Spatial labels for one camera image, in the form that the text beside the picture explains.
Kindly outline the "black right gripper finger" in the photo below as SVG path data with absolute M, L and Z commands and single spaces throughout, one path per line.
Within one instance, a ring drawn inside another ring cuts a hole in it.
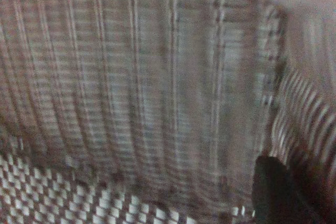
M 255 223 L 320 223 L 320 216 L 295 188 L 279 159 L 259 156 L 255 162 L 252 202 Z

